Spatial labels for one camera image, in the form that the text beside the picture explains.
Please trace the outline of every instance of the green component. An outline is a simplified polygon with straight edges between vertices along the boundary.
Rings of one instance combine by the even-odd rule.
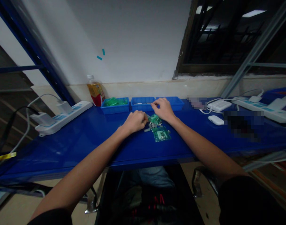
[[[152,129],[155,142],[170,140],[171,136],[165,127],[156,127]]]
[[[127,98],[119,98],[119,99],[116,99],[115,97],[108,98],[105,100],[103,106],[107,107],[107,106],[116,106],[116,105],[127,105]]]
[[[160,117],[158,117],[156,114],[153,114],[152,116],[148,117],[148,120],[152,123],[155,123],[156,125],[159,125],[159,123],[162,121]]]

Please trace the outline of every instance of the bottle cap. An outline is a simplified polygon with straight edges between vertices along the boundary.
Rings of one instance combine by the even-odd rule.
[[[94,75],[87,75],[88,79],[94,79]]]

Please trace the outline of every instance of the blue table surface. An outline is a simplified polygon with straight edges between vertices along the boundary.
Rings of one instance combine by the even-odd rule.
[[[185,105],[182,111],[176,111],[175,115],[230,156],[286,148],[286,129],[268,119],[257,130],[261,141],[251,142],[247,138],[235,137],[227,125],[214,125],[208,120],[209,115],[194,110],[187,100],[183,101]],[[234,106],[228,110],[236,111]],[[37,137],[20,150],[16,157],[6,161],[0,166],[0,180],[7,183],[63,177],[111,136],[124,123],[128,114],[104,115],[99,107],[93,106],[57,133]],[[222,118],[221,114],[211,115]],[[195,156],[182,138],[168,123],[164,121],[163,125],[171,131],[171,140],[156,143],[152,132],[136,132],[122,143],[109,168],[126,170],[193,161]]]

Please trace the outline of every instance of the person's left hand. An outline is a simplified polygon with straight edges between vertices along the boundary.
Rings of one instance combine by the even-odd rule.
[[[134,111],[129,114],[124,124],[121,126],[129,135],[143,129],[148,122],[146,113],[143,111]]]

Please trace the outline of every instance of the juice bottle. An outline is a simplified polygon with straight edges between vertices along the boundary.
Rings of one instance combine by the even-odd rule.
[[[102,87],[99,82],[95,81],[93,75],[87,75],[87,78],[88,78],[87,86],[89,88],[91,97],[93,99],[93,103],[95,106],[100,107],[102,102],[105,100]]]

